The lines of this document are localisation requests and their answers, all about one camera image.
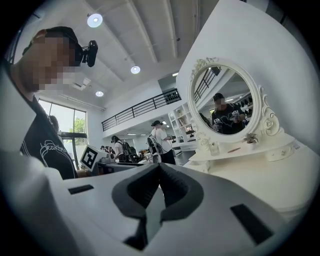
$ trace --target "plant pot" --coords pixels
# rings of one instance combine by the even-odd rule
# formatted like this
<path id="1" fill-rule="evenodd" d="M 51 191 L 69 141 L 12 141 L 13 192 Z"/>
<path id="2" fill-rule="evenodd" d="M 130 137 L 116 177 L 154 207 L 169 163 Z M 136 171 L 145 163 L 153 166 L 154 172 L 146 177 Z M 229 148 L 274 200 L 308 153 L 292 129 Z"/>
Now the plant pot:
<path id="1" fill-rule="evenodd" d="M 256 143 L 256 142 L 252 142 L 252 143 L 247 143 L 247 144 L 246 144 L 246 147 L 247 147 L 247 149 L 248 149 L 249 151 L 254 150 L 254 149 L 256 148 L 256 146 L 257 146 L 257 143 Z"/>

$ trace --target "baseball cap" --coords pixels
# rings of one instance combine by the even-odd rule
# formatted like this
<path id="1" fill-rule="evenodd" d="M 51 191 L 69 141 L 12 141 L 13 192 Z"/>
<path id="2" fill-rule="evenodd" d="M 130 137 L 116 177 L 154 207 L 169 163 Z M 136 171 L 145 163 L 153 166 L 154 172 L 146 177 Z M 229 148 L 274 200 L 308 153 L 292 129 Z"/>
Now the baseball cap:
<path id="1" fill-rule="evenodd" d="M 62 37 L 68 38 L 69 43 L 72 43 L 75 46 L 75 66 L 80 66 L 80 63 L 83 57 L 83 50 L 78 43 L 78 39 L 76 37 L 74 30 L 67 26 L 55 26 L 52 28 L 47 28 L 46 32 L 47 32 L 46 37 L 48 37 L 49 35 L 53 36 L 54 34 L 56 34 L 55 37 L 59 37 L 58 35 L 60 34 Z M 30 42 L 28 47 L 26 47 L 23 50 L 22 55 L 24 55 L 31 46 L 32 46 L 32 41 Z"/>
<path id="2" fill-rule="evenodd" d="M 225 97 L 221 94 L 221 93 L 216 93 L 214 96 L 213 96 L 213 100 L 214 101 L 217 101 L 219 99 L 224 99 Z"/>
<path id="3" fill-rule="evenodd" d="M 163 123 L 162 122 L 160 122 L 159 120 L 157 120 L 157 121 L 154 121 L 153 122 L 153 126 L 156 126 L 156 125 L 163 125 Z"/>

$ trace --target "black cap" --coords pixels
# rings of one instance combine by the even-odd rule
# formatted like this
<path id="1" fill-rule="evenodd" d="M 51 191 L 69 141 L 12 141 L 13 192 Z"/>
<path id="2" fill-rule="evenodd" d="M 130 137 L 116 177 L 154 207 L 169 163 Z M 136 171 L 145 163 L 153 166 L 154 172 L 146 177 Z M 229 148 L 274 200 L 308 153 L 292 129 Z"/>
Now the black cap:
<path id="1" fill-rule="evenodd" d="M 219 99 L 224 99 L 225 97 L 221 94 L 221 93 L 216 93 L 214 96 L 213 96 L 213 100 L 216 102 L 217 100 Z"/>
<path id="2" fill-rule="evenodd" d="M 55 27 L 52 27 L 52 28 L 47 28 L 46 32 L 47 33 L 50 33 L 50 32 L 61 33 L 66 38 L 69 38 L 73 43 L 78 44 L 78 39 L 76 37 L 76 34 L 75 34 L 74 30 L 72 28 L 70 28 L 70 27 L 67 27 L 67 26 L 55 26 Z M 30 42 L 28 47 L 26 47 L 23 50 L 22 55 L 24 55 L 27 52 L 27 50 L 29 50 L 29 48 L 31 46 L 32 46 L 32 41 Z"/>
<path id="3" fill-rule="evenodd" d="M 156 125 L 163 125 L 163 123 L 162 122 L 160 122 L 159 120 L 157 120 L 157 121 L 154 121 L 153 122 L 153 126 L 156 126 Z"/>

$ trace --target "ear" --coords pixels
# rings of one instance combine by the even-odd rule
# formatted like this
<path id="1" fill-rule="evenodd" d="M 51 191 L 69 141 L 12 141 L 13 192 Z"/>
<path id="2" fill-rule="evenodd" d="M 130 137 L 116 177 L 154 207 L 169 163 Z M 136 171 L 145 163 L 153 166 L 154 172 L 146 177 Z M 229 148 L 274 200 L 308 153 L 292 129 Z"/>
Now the ear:
<path id="1" fill-rule="evenodd" d="M 47 31 L 45 29 L 41 29 L 40 31 L 38 31 L 38 33 L 36 33 L 36 35 L 33 37 L 32 42 L 34 42 L 36 39 L 38 38 L 42 38 L 47 34 Z"/>

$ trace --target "black rectangular slot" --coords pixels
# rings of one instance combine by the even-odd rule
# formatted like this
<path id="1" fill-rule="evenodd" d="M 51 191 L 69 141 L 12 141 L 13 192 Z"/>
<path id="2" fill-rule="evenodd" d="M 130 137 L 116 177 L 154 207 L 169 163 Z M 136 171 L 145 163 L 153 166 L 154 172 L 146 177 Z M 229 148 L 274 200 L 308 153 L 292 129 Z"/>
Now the black rectangular slot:
<path id="1" fill-rule="evenodd" d="M 244 204 L 232 206 L 231 211 L 258 245 L 274 233 Z"/>
<path id="2" fill-rule="evenodd" d="M 80 193 L 80 192 L 84 192 L 87 190 L 92 190 L 94 187 L 91 185 L 83 185 L 83 186 L 77 186 L 77 187 L 73 187 L 73 188 L 69 188 L 69 192 L 71 195 Z"/>

